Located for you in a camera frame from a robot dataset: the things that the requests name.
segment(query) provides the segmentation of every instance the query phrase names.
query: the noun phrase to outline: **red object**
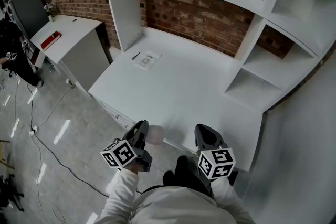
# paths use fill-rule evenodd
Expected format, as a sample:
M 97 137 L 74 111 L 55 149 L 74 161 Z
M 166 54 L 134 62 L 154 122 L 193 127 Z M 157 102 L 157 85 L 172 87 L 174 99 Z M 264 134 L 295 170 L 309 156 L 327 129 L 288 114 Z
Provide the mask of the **red object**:
M 57 39 L 61 37 L 61 34 L 56 31 L 50 37 L 48 37 L 43 43 L 41 44 L 41 48 L 43 51 L 46 51 Z

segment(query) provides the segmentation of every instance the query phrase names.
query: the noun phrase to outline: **white wall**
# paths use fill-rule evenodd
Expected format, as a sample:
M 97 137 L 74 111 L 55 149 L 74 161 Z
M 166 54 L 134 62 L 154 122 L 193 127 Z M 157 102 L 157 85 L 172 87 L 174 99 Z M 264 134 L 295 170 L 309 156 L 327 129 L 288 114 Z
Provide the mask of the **white wall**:
M 336 53 L 271 111 L 243 202 L 259 224 L 324 224 L 336 214 Z

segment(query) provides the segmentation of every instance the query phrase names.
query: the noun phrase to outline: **gray floor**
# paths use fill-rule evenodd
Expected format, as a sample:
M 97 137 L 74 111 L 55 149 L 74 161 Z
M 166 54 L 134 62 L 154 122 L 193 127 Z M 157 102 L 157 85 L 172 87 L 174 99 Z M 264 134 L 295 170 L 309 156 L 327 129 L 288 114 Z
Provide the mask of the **gray floor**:
M 51 66 L 45 65 L 40 70 L 40 76 L 45 85 L 38 89 L 34 96 L 33 126 L 46 120 L 67 90 L 66 77 L 58 74 Z M 4 212 L 9 223 L 46 223 L 37 199 L 39 150 L 28 134 L 31 103 L 27 103 L 31 94 L 27 83 L 21 80 L 17 84 L 19 81 L 19 78 L 9 78 L 8 72 L 0 70 L 0 84 L 5 87 L 0 89 L 0 139 L 11 141 L 10 144 L 3 144 L 3 158 L 15 167 L 17 188 L 25 194 L 25 198 L 21 200 L 25 212 L 20 212 L 15 207 L 7 207 Z M 13 132 L 17 119 L 20 122 Z M 106 194 L 115 170 L 107 166 L 99 152 L 114 138 L 122 137 L 123 134 L 124 130 L 104 109 L 77 88 L 68 90 L 49 120 L 37 132 L 37 136 L 63 164 L 70 167 L 79 178 Z M 61 210 L 67 224 L 87 223 L 91 215 L 99 215 L 106 197 L 74 178 L 35 137 L 33 139 L 41 149 L 42 163 L 45 164 L 39 191 L 48 222 L 59 223 L 52 212 L 52 206 Z M 140 174 L 140 191 L 162 184 L 164 172 L 174 169 L 177 158 L 185 154 L 166 144 L 148 145 L 146 149 L 153 157 L 153 164 L 150 173 Z M 13 173 L 0 165 L 0 175 L 6 176 L 9 172 Z

